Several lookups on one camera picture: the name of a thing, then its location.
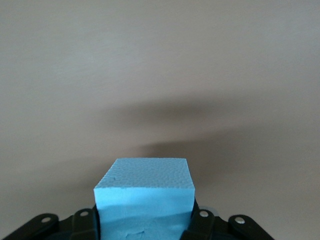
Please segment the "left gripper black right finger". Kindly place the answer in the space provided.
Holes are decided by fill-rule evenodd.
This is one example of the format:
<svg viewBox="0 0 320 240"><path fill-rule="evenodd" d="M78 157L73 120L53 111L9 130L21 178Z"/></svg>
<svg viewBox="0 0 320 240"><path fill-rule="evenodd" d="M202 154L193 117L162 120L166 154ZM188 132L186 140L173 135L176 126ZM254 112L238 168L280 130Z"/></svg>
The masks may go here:
<svg viewBox="0 0 320 240"><path fill-rule="evenodd" d="M188 228L181 240L274 240L251 217L232 215L227 221L195 202Z"/></svg>

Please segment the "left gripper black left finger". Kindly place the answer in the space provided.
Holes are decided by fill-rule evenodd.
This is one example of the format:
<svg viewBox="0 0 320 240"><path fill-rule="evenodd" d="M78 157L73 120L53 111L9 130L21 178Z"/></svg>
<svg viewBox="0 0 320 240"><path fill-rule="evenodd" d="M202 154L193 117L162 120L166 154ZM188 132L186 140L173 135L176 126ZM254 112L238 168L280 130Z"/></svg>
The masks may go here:
<svg viewBox="0 0 320 240"><path fill-rule="evenodd" d="M100 240L97 209L83 208L64 220L56 214L35 216L4 240Z"/></svg>

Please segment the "blue foam block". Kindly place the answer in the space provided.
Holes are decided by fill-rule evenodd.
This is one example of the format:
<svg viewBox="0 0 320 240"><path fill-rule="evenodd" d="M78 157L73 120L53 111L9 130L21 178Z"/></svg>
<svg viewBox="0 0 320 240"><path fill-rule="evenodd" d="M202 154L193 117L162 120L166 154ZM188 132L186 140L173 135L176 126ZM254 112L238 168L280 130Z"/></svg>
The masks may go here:
<svg viewBox="0 0 320 240"><path fill-rule="evenodd" d="M185 158L119 158L93 192L101 240L180 240L195 202Z"/></svg>

